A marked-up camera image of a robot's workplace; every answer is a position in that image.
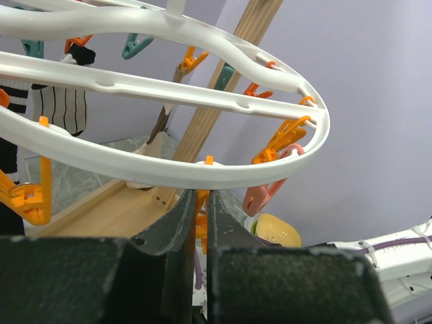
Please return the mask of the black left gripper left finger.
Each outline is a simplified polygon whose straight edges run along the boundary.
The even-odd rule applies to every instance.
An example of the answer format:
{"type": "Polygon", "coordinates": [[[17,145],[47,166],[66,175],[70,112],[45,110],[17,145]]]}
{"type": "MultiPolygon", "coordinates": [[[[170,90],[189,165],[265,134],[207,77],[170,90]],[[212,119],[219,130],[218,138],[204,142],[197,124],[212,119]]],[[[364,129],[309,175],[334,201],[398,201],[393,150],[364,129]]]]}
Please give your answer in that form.
{"type": "Polygon", "coordinates": [[[1,239],[2,323],[190,323],[196,195],[133,238],[1,239]]]}

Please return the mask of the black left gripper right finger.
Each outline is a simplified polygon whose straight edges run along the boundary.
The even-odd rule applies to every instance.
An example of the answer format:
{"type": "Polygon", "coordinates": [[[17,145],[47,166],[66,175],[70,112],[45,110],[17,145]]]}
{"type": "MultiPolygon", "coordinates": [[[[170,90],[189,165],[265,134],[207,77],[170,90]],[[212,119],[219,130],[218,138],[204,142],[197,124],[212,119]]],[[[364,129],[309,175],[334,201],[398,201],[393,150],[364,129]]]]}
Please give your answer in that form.
{"type": "Polygon", "coordinates": [[[208,211],[210,323],[392,323],[375,270],[356,252],[267,246],[212,191],[208,211]]]}

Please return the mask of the orange clothes peg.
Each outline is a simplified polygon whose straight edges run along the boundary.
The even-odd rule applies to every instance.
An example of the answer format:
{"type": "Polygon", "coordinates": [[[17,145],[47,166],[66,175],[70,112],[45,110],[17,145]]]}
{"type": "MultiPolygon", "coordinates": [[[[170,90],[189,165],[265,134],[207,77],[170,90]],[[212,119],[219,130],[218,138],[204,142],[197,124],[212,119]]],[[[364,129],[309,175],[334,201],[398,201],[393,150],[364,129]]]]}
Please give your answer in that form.
{"type": "Polygon", "coordinates": [[[46,225],[51,220],[51,161],[40,157],[40,182],[17,183],[17,146],[1,139],[1,202],[32,225],[46,225]]]}
{"type": "Polygon", "coordinates": [[[207,254],[207,207],[209,204],[210,190],[196,191],[195,217],[196,229],[195,236],[201,241],[202,252],[207,254]]]}

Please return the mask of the cream brown ribbed sock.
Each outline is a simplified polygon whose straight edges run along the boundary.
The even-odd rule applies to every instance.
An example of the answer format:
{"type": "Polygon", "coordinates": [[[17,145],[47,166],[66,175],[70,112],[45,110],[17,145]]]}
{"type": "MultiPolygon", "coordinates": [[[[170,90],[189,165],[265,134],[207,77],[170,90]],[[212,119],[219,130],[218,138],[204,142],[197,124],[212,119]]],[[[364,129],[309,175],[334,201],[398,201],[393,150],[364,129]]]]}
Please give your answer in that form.
{"type": "MultiPolygon", "coordinates": [[[[183,77],[185,76],[186,68],[181,68],[182,64],[179,63],[175,68],[175,73],[173,75],[172,82],[181,83],[183,77]]],[[[171,110],[173,109],[173,103],[164,103],[163,107],[159,113],[158,119],[152,129],[152,132],[146,142],[133,153],[138,155],[145,155],[148,157],[161,157],[161,141],[163,137],[163,133],[165,132],[167,122],[169,119],[169,115],[171,110]]],[[[138,182],[126,182],[126,186],[129,188],[137,189],[137,190],[150,190],[153,188],[152,185],[143,184],[138,182]]]]}

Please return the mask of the black white striped sock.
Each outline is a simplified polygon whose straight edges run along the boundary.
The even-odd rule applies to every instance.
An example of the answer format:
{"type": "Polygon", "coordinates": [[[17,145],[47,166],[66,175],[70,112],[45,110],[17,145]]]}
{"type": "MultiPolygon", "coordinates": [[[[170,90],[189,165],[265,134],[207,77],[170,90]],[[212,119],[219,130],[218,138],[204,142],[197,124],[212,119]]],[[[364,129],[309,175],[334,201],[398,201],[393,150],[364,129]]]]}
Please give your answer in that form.
{"type": "MultiPolygon", "coordinates": [[[[88,67],[95,62],[96,52],[87,47],[72,45],[60,63],[88,67]]],[[[87,102],[86,92],[73,88],[32,84],[32,117],[38,122],[40,116],[48,118],[49,123],[60,127],[72,136],[79,136],[86,129],[87,102]]]]}

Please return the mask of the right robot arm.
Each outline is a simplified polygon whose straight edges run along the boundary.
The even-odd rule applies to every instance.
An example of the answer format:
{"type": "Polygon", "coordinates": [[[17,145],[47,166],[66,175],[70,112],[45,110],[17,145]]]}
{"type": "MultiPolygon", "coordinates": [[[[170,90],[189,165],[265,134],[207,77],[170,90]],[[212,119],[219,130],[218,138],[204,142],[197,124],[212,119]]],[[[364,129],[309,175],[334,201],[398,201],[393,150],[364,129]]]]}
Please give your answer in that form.
{"type": "Polygon", "coordinates": [[[431,294],[431,220],[392,234],[328,246],[363,254],[390,308],[431,294]]]}

